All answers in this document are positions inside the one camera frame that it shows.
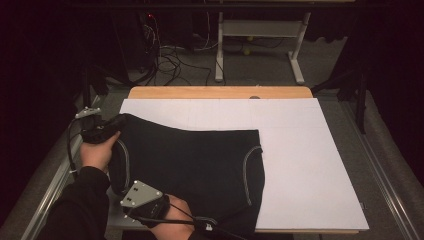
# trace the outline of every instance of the gray surface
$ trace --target gray surface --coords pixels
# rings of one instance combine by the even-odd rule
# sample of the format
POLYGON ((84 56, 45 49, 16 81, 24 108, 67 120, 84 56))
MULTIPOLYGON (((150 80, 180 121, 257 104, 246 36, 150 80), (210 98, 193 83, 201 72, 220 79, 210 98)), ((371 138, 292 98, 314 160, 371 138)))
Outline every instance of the gray surface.
MULTIPOLYGON (((261 40, 257 44, 275 45, 278 40, 261 40)), ((312 87, 325 81, 331 74, 331 70, 337 60, 345 41, 336 41, 331 44, 318 40, 315 43, 305 42, 299 54, 299 64, 306 81, 306 86, 312 87)), ((239 53, 225 53, 224 72, 226 84, 238 85, 263 85, 263 86, 290 86, 295 85, 290 64, 285 55, 294 46, 293 40, 284 40, 278 48, 263 48, 246 45, 251 50, 249 56, 239 53)), ((237 50, 240 45, 236 41, 226 41, 224 49, 237 50)), ((179 51, 179 56, 185 63, 199 67, 209 67, 212 73, 209 77, 209 85, 222 85, 215 83, 215 51, 196 51, 187 53, 179 51)), ((204 85, 207 71, 192 67, 182 67, 181 76, 187 79, 191 85, 204 85)), ((157 85, 167 82, 168 77, 158 74, 157 85)), ((186 81, 178 79, 171 85, 188 85, 186 81)), ((404 239, 390 210, 386 200, 378 187, 366 154, 360 145, 354 128, 349 124, 349 117, 344 113, 342 105, 335 98, 335 91, 322 91, 318 96, 334 137, 336 146, 351 178, 353 187, 361 202, 366 204, 364 210, 370 230, 356 235, 323 235, 323 239, 404 239)), ((128 95, 128 89, 112 89, 103 102, 103 116, 108 119, 118 113, 123 99, 128 95)), ((382 159, 382 165, 400 198, 405 204, 406 211, 410 214, 416 226, 424 225, 424 191, 416 181, 411 170, 393 143, 390 134, 381 121, 378 110, 375 108, 372 98, 367 100, 365 117, 367 139, 369 139, 375 153, 382 159)), ((45 161, 34 174, 31 182, 16 204, 12 214, 0 230, 0 239, 20 239, 31 220, 37 204, 41 201, 50 181, 55 174, 60 162, 66 155, 64 138, 51 150, 45 161)), ((120 239, 119 231, 108 230, 107 239, 120 239)), ((319 239, 316 234, 296 234, 297 240, 319 239)))

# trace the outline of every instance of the floor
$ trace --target floor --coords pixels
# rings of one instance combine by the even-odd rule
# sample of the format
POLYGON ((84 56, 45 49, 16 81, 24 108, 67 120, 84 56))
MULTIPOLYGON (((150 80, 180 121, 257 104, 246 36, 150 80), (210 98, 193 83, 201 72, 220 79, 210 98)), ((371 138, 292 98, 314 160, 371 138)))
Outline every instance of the floor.
MULTIPOLYGON (((304 42, 298 59, 307 87, 313 87, 328 79, 345 41, 346 39, 326 43, 319 39, 316 42, 304 42)), ((203 45, 204 41, 199 42, 199 46, 203 45)), ((293 46, 292 39, 253 39, 252 42, 226 39, 225 81, 220 83, 213 79, 214 49, 197 50, 192 53, 181 49, 162 48, 159 58, 162 72, 148 84, 296 85, 286 56, 286 52, 293 46), (178 66, 181 72, 179 78, 171 80, 175 62, 180 63, 178 66)), ((136 71, 130 71, 132 79, 139 76, 136 71)), ((126 87, 111 87, 109 95, 98 101, 102 107, 103 118, 110 118, 119 112, 128 92, 129 89, 126 87)), ((366 134, 363 135, 354 124, 354 102, 339 102, 336 93, 337 90, 323 90, 314 97, 319 99, 352 185, 363 205, 370 230, 354 235, 296 233, 293 238, 295 240, 420 239, 420 236, 424 236, 423 230, 418 229, 418 226, 424 226, 424 190, 391 140, 372 96, 367 95, 366 134)), ((37 227, 42 225, 49 202, 40 205, 38 203, 46 195, 59 192, 61 187, 70 181, 67 174, 63 173, 66 166, 64 139, 63 136, 58 140, 37 169, 12 214, 1 228, 0 239, 32 239, 37 227), (55 181, 61 185, 52 187, 50 183, 55 181)), ((74 152, 77 150, 78 142, 73 148, 74 152)), ((121 231, 113 229, 109 229, 106 233, 106 238, 109 240, 121 239, 121 236, 121 231)))

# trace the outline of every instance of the dark background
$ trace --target dark background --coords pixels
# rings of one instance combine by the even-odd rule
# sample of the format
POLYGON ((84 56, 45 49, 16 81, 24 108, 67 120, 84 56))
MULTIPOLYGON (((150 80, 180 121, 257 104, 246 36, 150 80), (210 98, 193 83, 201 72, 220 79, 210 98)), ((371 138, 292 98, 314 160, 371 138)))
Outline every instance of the dark background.
MULTIPOLYGON (((358 60, 368 60, 365 63, 370 69, 369 90, 396 144, 423 183, 422 1, 394 1, 394 4, 396 7, 385 13, 312 14, 306 38, 315 40, 323 36, 331 42, 355 32, 354 27, 361 30, 348 39, 334 74, 358 60), (359 54, 369 50, 373 50, 369 56, 359 54)), ((100 53, 87 49, 89 44, 80 41, 69 21, 70 13, 58 1, 2 1, 0 7, 2 224, 31 175, 76 113, 73 102, 82 90, 84 66, 96 62, 100 53)), ((187 36, 192 31, 204 35, 205 19, 193 21, 187 28, 196 14, 183 16, 159 14, 158 21, 170 38, 190 48, 191 39, 187 36)), ((211 23, 216 23, 217 15, 211 16, 211 23)), ((108 21, 103 19, 98 23, 96 34, 113 36, 108 21)), ((216 32, 215 29, 213 24, 211 31, 216 32)), ((103 64, 125 78, 123 72, 132 62, 122 57, 125 49, 116 48, 117 39, 116 36, 98 39, 98 48, 103 54, 107 52, 102 50, 109 49, 110 59, 121 60, 103 64)))

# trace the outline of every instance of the metal rail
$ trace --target metal rail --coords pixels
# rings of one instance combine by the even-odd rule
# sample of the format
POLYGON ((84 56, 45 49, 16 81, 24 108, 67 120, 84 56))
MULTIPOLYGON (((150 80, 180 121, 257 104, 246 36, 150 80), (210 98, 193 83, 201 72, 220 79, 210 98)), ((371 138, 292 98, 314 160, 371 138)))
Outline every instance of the metal rail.
MULTIPOLYGON (((93 104, 95 107, 102 106, 104 102, 104 98, 96 96, 93 100, 93 104)), ((71 154, 72 157, 75 158, 79 151, 79 148, 82 143, 81 136, 77 136, 75 141, 71 143, 71 154)), ((30 223, 28 224, 25 232, 23 233, 21 240, 33 240, 36 239, 39 234, 41 228, 44 226, 45 221, 47 219, 47 215, 54 201, 60 196, 63 188, 66 186, 69 180, 70 174, 70 166, 68 161, 68 155, 66 153, 63 154, 63 158, 61 160, 61 164, 56 171, 46 193, 44 194, 43 199, 38 205, 37 210, 35 211, 30 223)))
POLYGON ((68 3, 66 7, 74 10, 89 11, 210 11, 210 12, 243 12, 243 11, 376 11, 390 5, 364 4, 352 2, 328 3, 328 2, 297 2, 297 3, 223 3, 223 4, 74 4, 68 3))
POLYGON ((371 148, 366 135, 362 134, 358 129, 357 125, 355 124, 354 115, 352 109, 349 106, 349 103, 342 102, 341 106, 344 113, 348 116, 350 124, 355 129, 355 132, 358 135, 364 152, 368 157, 371 172, 374 175, 374 178, 383 194, 383 197, 386 200, 390 211, 393 214, 396 223, 399 226, 400 231, 402 232, 402 235, 407 240, 420 240, 421 238, 416 228, 414 227, 414 224, 412 223, 410 217, 408 216, 405 207, 402 203, 402 200, 400 199, 395 188, 391 184, 386 172, 384 171, 384 168, 380 164, 380 160, 371 148))

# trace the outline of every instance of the cable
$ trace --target cable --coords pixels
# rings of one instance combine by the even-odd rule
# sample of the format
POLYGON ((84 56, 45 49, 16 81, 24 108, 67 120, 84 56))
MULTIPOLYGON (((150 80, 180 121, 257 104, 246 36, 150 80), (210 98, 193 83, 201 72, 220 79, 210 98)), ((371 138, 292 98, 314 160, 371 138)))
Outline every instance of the cable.
POLYGON ((78 177, 78 171, 77 168, 75 167, 75 163, 73 161, 73 157, 72 157, 72 151, 71 151, 71 128, 72 125, 75 123, 75 121, 78 119, 72 119, 72 121, 69 123, 68 125, 68 129, 66 131, 66 149, 68 152, 68 161, 69 161, 69 167, 71 168, 70 173, 72 173, 72 176, 74 177, 74 180, 77 179, 78 177))
POLYGON ((173 207, 173 208, 175 208, 175 209, 177 209, 178 211, 180 211, 180 212, 182 212, 184 215, 186 215, 187 217, 189 217, 189 218, 191 218, 191 219, 195 219, 191 214, 189 214, 189 213, 187 213, 186 211, 184 211, 184 210, 182 210, 181 208, 179 208, 179 207, 177 207, 177 206, 175 206, 174 204, 172 204, 172 203, 169 203, 169 206, 171 206, 171 207, 173 207))
POLYGON ((80 133, 75 133, 74 135, 72 135, 70 141, 72 141, 78 135, 80 135, 80 133))
POLYGON ((182 61, 182 60, 178 57, 177 51, 175 51, 175 57, 176 57, 176 58, 177 58, 177 59, 181 62, 181 64, 183 64, 183 65, 185 65, 185 66, 187 66, 187 67, 192 67, 192 68, 198 68, 198 69, 204 69, 204 70, 207 70, 207 71, 208 71, 208 75, 206 76, 205 86, 207 86, 207 85, 208 85, 208 80, 209 80, 209 76, 211 75, 212 69, 207 68, 207 67, 198 67, 198 66, 190 65, 190 64, 187 64, 187 63, 183 62, 183 61, 182 61))
POLYGON ((207 47, 207 48, 195 48, 194 51, 204 51, 204 50, 210 50, 218 46, 218 43, 215 43, 214 45, 207 47))
POLYGON ((158 44, 159 44, 159 57, 160 56, 162 56, 162 53, 161 53, 161 43, 160 43, 160 36, 159 36, 159 27, 158 27, 158 23, 157 23, 157 21, 156 21, 156 18, 155 18, 155 16, 153 16, 153 14, 150 14, 150 13, 148 13, 148 17, 149 18, 151 18, 151 19, 153 19, 153 21, 155 22, 155 27, 156 27, 156 37, 157 37, 157 40, 158 40, 158 44))
POLYGON ((171 59, 170 59, 170 57, 174 57, 174 56, 172 56, 172 55, 166 55, 166 56, 162 56, 162 58, 165 58, 165 59, 167 59, 167 61, 165 61, 165 62, 161 62, 160 64, 164 64, 164 63, 171 63, 171 65, 173 65, 174 67, 173 68, 170 68, 170 69, 167 69, 167 70, 160 70, 159 69, 159 72, 161 72, 161 73, 163 73, 163 74, 166 74, 166 75, 170 75, 170 76, 172 76, 172 78, 170 79, 170 80, 168 80, 165 84, 164 84, 164 86, 169 86, 175 79, 177 79, 177 78, 179 78, 179 75, 180 75, 180 73, 181 73, 181 67, 180 67, 180 62, 175 62, 175 61, 172 61, 171 59))
POLYGON ((163 219, 153 219, 153 218, 144 218, 144 217, 136 217, 135 219, 140 222, 185 224, 185 225, 193 225, 193 226, 196 225, 194 221, 184 221, 184 220, 163 220, 163 219))
POLYGON ((210 33, 211 33, 211 23, 210 23, 209 12, 206 12, 206 16, 207 16, 207 19, 208 19, 208 38, 206 39, 206 43, 205 43, 205 46, 203 47, 203 49, 205 49, 208 46, 210 33))
POLYGON ((150 84, 150 82, 153 80, 153 83, 154 83, 154 85, 156 86, 156 74, 155 75, 153 75, 153 77, 152 78, 150 78, 147 82, 146 82, 146 84, 144 85, 144 86, 149 86, 149 84, 150 84))
MULTIPOLYGON (((145 75, 139 77, 136 80, 130 80, 130 81, 132 83, 134 83, 135 85, 139 86, 141 82, 150 80, 156 74, 156 72, 157 72, 157 66, 156 66, 156 64, 152 64, 152 66, 148 69, 148 71, 145 73, 145 75)), ((123 83, 112 82, 111 80, 109 80, 107 78, 106 78, 106 82, 107 82, 107 84, 109 84, 111 86, 115 86, 115 87, 127 86, 126 84, 123 84, 123 83)))
POLYGON ((144 24, 143 25, 143 27, 145 27, 145 28, 147 28, 149 31, 148 31, 148 35, 147 36, 145 36, 145 38, 146 39, 149 39, 149 37, 150 37, 150 33, 152 34, 152 44, 150 45, 150 50, 152 50, 153 49, 153 47, 154 47, 154 45, 155 45, 155 42, 156 42, 156 34, 155 34, 155 31, 153 30, 153 28, 151 28, 150 26, 148 26, 148 25, 146 25, 146 24, 144 24))

